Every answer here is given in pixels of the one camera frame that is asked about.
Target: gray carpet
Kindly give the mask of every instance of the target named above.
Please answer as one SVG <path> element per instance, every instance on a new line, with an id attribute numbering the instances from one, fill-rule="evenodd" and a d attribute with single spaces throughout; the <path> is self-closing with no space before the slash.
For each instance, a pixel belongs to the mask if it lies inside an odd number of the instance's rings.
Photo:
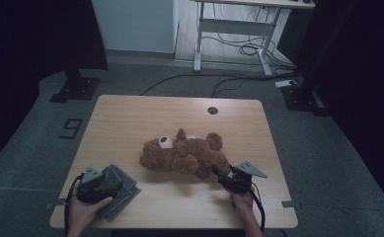
<path id="1" fill-rule="evenodd" d="M 204 68 L 201 74 L 232 73 Z M 254 70 L 242 67 L 245 73 Z M 50 103 L 65 82 L 58 73 L 40 82 L 40 95 L 31 112 L 0 153 L 0 236 L 63 236 L 49 226 L 53 204 L 81 142 L 89 117 L 100 95 L 139 95 L 154 83 L 190 67 L 110 64 L 110 71 L 84 70 L 102 82 L 92 101 Z M 217 77 L 182 77 L 167 81 L 148 96 L 211 96 Z M 260 100 L 265 108 L 273 140 L 293 201 L 299 225 L 285 229 L 287 236 L 384 236 L 384 195 L 345 135 L 331 118 L 289 111 L 277 80 L 246 82 L 220 98 Z M 239 82 L 225 84 L 227 88 Z M 68 119 L 81 119 L 74 139 L 62 129 Z M 132 230 L 125 236 L 140 236 Z M 267 236 L 285 236 L 267 229 Z M 111 230 L 87 231 L 86 236 L 111 236 Z"/>

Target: table leg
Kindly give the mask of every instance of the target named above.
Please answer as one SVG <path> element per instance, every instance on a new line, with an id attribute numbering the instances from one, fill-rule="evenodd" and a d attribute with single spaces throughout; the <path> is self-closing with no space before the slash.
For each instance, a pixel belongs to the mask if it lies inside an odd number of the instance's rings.
<path id="1" fill-rule="evenodd" d="M 201 23 L 203 21 L 203 11 L 204 3 L 200 3 L 200 16 L 198 18 L 198 27 L 197 27 L 197 45 L 195 46 L 194 52 L 194 72 L 200 72 L 201 64 Z"/>
<path id="2" fill-rule="evenodd" d="M 265 42 L 263 43 L 262 50 L 259 51 L 259 58 L 260 58 L 260 61 L 262 62 L 262 67 L 263 67 L 263 70 L 265 71 L 266 76 L 272 76 L 272 73 L 271 73 L 271 70 L 269 67 L 269 59 L 267 57 L 267 52 L 269 49 L 269 43 L 271 42 L 272 34 L 274 33 L 274 29 L 275 29 L 275 25 L 277 23 L 278 16 L 280 15 L 280 10 L 281 10 L 281 8 L 277 8 L 275 10 L 274 18 L 271 21 L 270 26 L 269 26 L 269 32 L 267 34 L 267 38 L 266 38 Z"/>

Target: wooden table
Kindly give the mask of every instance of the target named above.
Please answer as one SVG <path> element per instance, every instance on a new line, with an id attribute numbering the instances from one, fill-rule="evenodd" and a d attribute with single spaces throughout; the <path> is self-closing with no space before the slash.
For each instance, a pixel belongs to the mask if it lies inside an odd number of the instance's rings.
<path id="1" fill-rule="evenodd" d="M 198 18 L 197 29 L 197 45 L 194 52 L 194 66 L 195 72 L 200 71 L 201 65 L 201 35 L 203 32 L 208 33 L 223 33 L 235 35 L 248 35 L 258 36 L 265 38 L 261 50 L 258 52 L 260 62 L 263 70 L 267 76 L 272 76 L 269 59 L 267 58 L 267 51 L 271 41 L 272 34 L 274 33 L 275 25 L 282 8 L 290 9 L 314 9 L 315 4 L 304 3 L 302 0 L 297 2 L 290 0 L 193 0 L 200 3 L 200 15 Z M 248 21 L 230 21 L 222 19 L 206 19 L 203 18 L 204 3 L 221 3 L 221 4 L 234 4 L 234 5 L 251 5 L 251 6 L 264 6 L 276 8 L 274 17 L 269 23 L 263 22 L 248 22 Z"/>
<path id="2" fill-rule="evenodd" d="M 208 108 L 218 110 L 211 115 Z M 97 219 L 99 228 L 242 228 L 238 213 L 212 175 L 157 173 L 139 164 L 145 141 L 173 138 L 182 127 L 187 135 L 205 138 L 217 132 L 232 165 L 250 161 L 269 177 L 254 177 L 266 210 L 266 228 L 293 228 L 297 218 L 269 131 L 263 106 L 255 100 L 102 96 L 91 116 L 60 198 L 66 198 L 75 177 L 87 167 L 103 170 L 116 164 L 137 181 L 141 193 L 113 222 Z M 254 204 L 256 218 L 260 212 Z M 58 205 L 50 225 L 63 228 L 63 205 Z"/>

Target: black stand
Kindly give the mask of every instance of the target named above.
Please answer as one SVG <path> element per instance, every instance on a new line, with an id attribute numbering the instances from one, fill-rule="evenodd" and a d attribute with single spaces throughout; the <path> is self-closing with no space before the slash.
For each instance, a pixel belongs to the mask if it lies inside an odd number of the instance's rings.
<path id="1" fill-rule="evenodd" d="M 50 98 L 51 103 L 66 103 L 67 100 L 90 101 L 100 84 L 99 78 L 82 77 L 78 69 L 65 70 L 68 78 L 59 94 Z"/>

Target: hole in table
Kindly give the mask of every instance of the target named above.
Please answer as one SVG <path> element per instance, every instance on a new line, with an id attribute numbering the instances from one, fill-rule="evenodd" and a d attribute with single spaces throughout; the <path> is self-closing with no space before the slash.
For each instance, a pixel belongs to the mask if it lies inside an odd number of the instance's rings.
<path id="1" fill-rule="evenodd" d="M 216 115 L 218 113 L 218 110 L 215 108 L 215 107 L 209 107 L 209 109 L 207 109 L 207 111 L 211 114 L 211 115 Z"/>

